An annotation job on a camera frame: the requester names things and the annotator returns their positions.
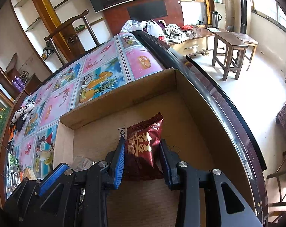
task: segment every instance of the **plastic bag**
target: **plastic bag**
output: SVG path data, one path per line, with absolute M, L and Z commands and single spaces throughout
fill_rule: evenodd
M 152 19 L 147 22 L 147 33 L 167 43 L 167 39 L 162 28 Z
M 145 26 L 146 26 L 146 21 L 139 22 L 139 21 L 130 19 L 126 21 L 126 23 L 123 25 L 120 33 L 132 32 L 132 31 L 137 31 L 137 30 L 143 31 Z
M 89 169 L 93 166 L 96 162 L 90 160 L 87 157 L 77 156 L 74 159 L 74 162 L 71 164 L 70 168 L 76 172 L 83 171 Z

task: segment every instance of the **snack package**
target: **snack package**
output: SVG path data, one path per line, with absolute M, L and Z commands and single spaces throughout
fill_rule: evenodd
M 125 143 L 125 180 L 152 180 L 163 178 L 156 165 L 159 156 L 163 116 L 158 113 L 149 120 L 127 128 Z

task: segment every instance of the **metal screw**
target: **metal screw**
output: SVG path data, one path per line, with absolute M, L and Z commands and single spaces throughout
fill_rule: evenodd
M 99 162 L 98 165 L 99 165 L 99 167 L 105 167 L 105 166 L 107 166 L 107 162 L 105 160 L 102 160 Z
M 178 164 L 180 167 L 187 167 L 188 166 L 187 162 L 185 162 L 185 161 L 180 161 Z
M 64 174 L 70 176 L 72 174 L 72 169 L 65 170 Z
M 213 173 L 219 176 L 222 174 L 222 171 L 220 169 L 213 169 Z

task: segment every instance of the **colorful tablecloth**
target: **colorful tablecloth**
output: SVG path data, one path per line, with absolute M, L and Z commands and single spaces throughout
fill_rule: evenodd
M 121 33 L 75 61 L 27 97 L 35 108 L 13 137 L 12 155 L 21 171 L 36 178 L 53 169 L 56 132 L 61 115 L 138 78 L 162 70 L 159 62 L 130 33 Z

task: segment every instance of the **white plastic bag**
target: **white plastic bag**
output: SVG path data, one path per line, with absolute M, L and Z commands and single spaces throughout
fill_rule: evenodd
M 130 19 L 126 21 L 126 23 L 123 25 L 120 33 L 132 32 L 132 31 L 137 31 L 137 30 L 143 31 L 145 26 L 146 26 L 146 21 L 139 22 L 139 21 Z
M 147 33 L 167 43 L 167 39 L 162 28 L 152 19 L 147 22 Z

